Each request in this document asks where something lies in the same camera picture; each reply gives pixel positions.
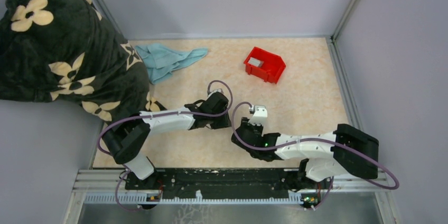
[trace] teal cloth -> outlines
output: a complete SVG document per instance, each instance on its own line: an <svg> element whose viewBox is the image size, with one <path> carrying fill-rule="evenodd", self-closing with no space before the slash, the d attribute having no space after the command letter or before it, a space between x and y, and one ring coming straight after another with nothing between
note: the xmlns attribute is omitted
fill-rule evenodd
<svg viewBox="0 0 448 224"><path fill-rule="evenodd" d="M150 76L150 82L154 85L169 79L173 76L173 71L194 64L208 53L207 48L176 51L160 43L138 45L135 49L142 57Z"/></svg>

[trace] white wall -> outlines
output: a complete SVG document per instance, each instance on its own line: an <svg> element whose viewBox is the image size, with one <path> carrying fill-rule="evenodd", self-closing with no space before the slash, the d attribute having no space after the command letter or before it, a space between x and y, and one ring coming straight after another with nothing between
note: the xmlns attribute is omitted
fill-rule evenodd
<svg viewBox="0 0 448 224"><path fill-rule="evenodd" d="M61 223L100 128L74 104L0 100L0 222Z"/></svg>
<svg viewBox="0 0 448 224"><path fill-rule="evenodd" d="M350 0L104 0L129 39L330 35Z"/></svg>
<svg viewBox="0 0 448 224"><path fill-rule="evenodd" d="M403 223L447 223L447 0L361 0L338 44Z"/></svg>

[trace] red box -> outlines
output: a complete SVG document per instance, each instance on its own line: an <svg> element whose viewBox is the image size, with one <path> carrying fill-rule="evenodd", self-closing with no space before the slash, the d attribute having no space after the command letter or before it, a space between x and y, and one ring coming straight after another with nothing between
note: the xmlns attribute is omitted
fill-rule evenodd
<svg viewBox="0 0 448 224"><path fill-rule="evenodd" d="M250 58L262 61L263 64L261 67L254 66L249 63ZM248 74L262 78L265 82L275 84L277 84L278 79L286 68L286 64L282 57L262 50L258 47L254 47L244 61L244 64L246 65L246 72Z"/></svg>

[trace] folded cloth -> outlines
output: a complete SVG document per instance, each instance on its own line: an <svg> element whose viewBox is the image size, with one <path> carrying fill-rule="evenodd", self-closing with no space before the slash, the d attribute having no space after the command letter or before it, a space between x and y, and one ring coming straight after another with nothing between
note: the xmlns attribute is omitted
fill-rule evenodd
<svg viewBox="0 0 448 224"><path fill-rule="evenodd" d="M173 76L173 71L192 65L208 53L207 48L176 51L160 43L138 45L135 50L142 57L150 76L150 82L154 85L169 79Z"/></svg>

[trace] gray floor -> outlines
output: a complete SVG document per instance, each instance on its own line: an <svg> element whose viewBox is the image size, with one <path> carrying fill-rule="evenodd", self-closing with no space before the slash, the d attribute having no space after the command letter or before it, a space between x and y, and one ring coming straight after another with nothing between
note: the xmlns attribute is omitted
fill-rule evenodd
<svg viewBox="0 0 448 224"><path fill-rule="evenodd" d="M295 206L157 206L144 212L126 212L114 204L86 204L79 224L277 224L277 223L382 223L372 193L332 193L316 211Z"/></svg>

